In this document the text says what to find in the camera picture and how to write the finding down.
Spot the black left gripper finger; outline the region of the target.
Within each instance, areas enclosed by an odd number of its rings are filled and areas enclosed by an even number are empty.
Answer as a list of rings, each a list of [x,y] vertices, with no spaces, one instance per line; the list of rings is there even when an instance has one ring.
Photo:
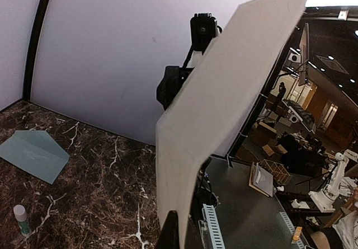
[[[180,248],[180,236],[178,231],[178,214],[171,210],[167,214],[163,228],[156,243],[156,249]],[[187,224],[185,248],[200,249],[201,236],[198,226],[190,218]]]

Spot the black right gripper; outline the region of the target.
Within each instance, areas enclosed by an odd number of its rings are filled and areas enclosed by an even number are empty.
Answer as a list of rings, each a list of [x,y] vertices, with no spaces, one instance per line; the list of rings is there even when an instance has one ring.
[[[167,110],[194,68],[166,66],[164,76],[156,89],[156,99]]]

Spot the beige lined letter paper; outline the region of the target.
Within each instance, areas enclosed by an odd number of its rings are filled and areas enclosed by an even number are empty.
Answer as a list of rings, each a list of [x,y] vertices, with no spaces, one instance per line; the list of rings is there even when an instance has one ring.
[[[181,248],[201,165],[245,121],[306,1],[240,4],[158,120],[158,217],[163,224],[170,211],[177,212]]]

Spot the light blue paper envelope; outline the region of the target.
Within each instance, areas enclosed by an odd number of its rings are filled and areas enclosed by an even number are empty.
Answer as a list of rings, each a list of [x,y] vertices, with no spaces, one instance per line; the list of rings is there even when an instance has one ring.
[[[44,130],[17,130],[1,144],[1,158],[52,185],[69,154]]]

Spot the white industrial robot arm background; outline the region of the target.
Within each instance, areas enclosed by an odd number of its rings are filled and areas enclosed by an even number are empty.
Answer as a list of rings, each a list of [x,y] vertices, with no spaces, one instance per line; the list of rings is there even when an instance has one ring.
[[[181,68],[179,66],[166,66],[164,70],[164,76],[160,81],[156,98],[159,103],[162,104],[164,109],[168,109],[180,89],[182,88],[185,80],[187,80],[190,73],[193,71],[193,68]],[[313,117],[311,114],[302,109],[302,107],[292,100],[282,100],[282,107],[290,109],[294,112],[298,119],[300,119],[304,125],[309,126],[309,129],[313,129],[315,126]],[[333,212],[334,209],[331,208],[331,204],[339,195],[339,186],[342,179],[345,175],[345,168],[348,164],[348,161],[357,161],[357,154],[353,151],[346,150],[343,154],[336,154],[336,167],[333,171],[330,172],[331,180],[330,182],[320,191],[312,191],[309,194],[311,195],[311,200],[316,203],[322,213],[324,212]],[[211,158],[208,158],[200,167],[199,172],[197,173],[194,193],[193,195],[196,198],[197,204],[205,204],[204,198],[198,196],[202,182],[206,179],[206,168],[210,164]],[[290,177],[286,168],[277,162],[263,160],[259,163],[254,164],[254,179],[252,180],[253,187],[260,190],[258,184],[266,179],[271,185],[275,181],[278,185],[284,185],[288,178]]]

